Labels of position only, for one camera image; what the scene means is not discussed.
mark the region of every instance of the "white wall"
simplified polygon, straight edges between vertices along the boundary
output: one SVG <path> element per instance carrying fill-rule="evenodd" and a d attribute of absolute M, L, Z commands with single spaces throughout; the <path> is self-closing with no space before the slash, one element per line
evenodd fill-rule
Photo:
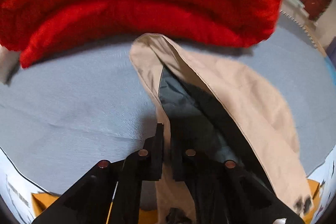
<path fill-rule="evenodd" d="M 315 36 L 324 48 L 336 37 L 336 0 L 332 0 L 330 6 L 317 20 Z"/>

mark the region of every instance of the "beige jacket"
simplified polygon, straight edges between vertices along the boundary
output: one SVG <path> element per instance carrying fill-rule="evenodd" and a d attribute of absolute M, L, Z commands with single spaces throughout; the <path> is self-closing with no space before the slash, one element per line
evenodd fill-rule
<path fill-rule="evenodd" d="M 267 80 L 237 61 L 186 51 L 161 34 L 137 38 L 130 59 L 156 106 L 157 122 L 164 124 L 165 155 L 170 127 L 158 96 L 163 64 L 181 80 L 216 97 L 252 147 L 283 203 L 297 212 L 295 204 L 311 197 L 290 109 Z M 195 220 L 192 197 L 183 182 L 172 179 L 167 156 L 156 188 L 159 223 L 164 223 L 171 207 L 183 209 Z"/>

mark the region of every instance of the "blue fabric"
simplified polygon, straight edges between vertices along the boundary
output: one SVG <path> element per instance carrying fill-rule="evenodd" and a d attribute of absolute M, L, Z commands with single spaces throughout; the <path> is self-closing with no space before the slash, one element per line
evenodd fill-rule
<path fill-rule="evenodd" d="M 331 79 L 336 86 L 336 70 L 335 65 L 331 62 L 330 58 L 327 56 L 325 59 L 325 64 L 327 66 L 328 72 L 330 73 Z"/>
<path fill-rule="evenodd" d="M 155 108 L 128 58 L 135 38 L 87 44 L 0 85 L 0 146 L 25 176 L 62 194 L 98 160 L 124 159 L 154 135 Z M 180 44 L 238 60 L 268 79 L 292 110 L 306 173 L 324 162 L 336 143 L 336 90 L 297 24 L 281 15 L 275 33 L 247 49 Z"/>

